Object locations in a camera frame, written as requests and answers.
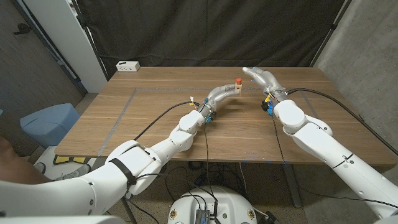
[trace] person's arm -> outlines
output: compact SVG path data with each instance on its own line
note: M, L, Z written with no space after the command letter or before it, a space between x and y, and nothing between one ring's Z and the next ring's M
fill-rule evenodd
M0 180L18 184L51 182L32 164L19 157L7 139L0 136Z

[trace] metal pole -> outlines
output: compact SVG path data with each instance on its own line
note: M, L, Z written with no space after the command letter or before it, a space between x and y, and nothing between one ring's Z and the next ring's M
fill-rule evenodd
M282 164L282 170L284 171L287 185L289 186L293 206L295 208L301 208L303 203L300 198L299 185L297 184L296 178L294 176L293 166L291 164Z
M313 57L309 67L313 67L315 62L318 60L318 57L321 55L322 50L325 48L325 46L326 46L327 42L329 41L333 31L335 31L338 23L340 22L340 20L343 17L344 13L347 11L347 8L348 8L349 4L351 3L351 1L352 0L346 0L343 3L343 5L341 6L340 12L337 14L337 17L336 17L334 23L331 25L331 29L329 30L329 32L326 35L325 39L323 39L323 42L322 42L321 46L319 46L319 49L317 50L315 56Z
M132 214L132 211L130 209L130 206L127 204L127 200L125 197L121 199L124 209L126 209L127 215L130 217L131 223L132 224L137 224L136 218L134 218L134 215Z

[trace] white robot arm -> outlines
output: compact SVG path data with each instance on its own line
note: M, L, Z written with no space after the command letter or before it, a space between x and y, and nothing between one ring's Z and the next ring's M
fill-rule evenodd
M0 180L0 212L6 217L101 215L126 192L137 195L155 179L176 153L188 150L197 133L197 126L210 122L217 105L230 95L238 95L234 85L217 87L204 104L180 119L170 136L152 147L136 141L118 146L105 165L81 177L25 185Z
M262 85L264 92L280 101L274 113L283 124L285 134L292 136L300 148L330 166L361 198L398 205L398 187L336 141L326 123L304 114L292 100L288 100L285 89L271 72L259 68L243 68L243 72ZM366 203L379 218L387 218L398 212L398 209L389 205Z

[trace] white power strip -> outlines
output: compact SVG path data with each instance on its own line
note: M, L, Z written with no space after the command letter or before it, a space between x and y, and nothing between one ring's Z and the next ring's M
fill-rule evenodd
M119 72L136 72L139 69L139 62L120 61L116 65Z

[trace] blue stool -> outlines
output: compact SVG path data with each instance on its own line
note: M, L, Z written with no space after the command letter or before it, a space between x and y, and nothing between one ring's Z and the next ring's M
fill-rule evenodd
M47 148L57 146L79 117L72 104L65 103L32 113L19 123L26 135Z

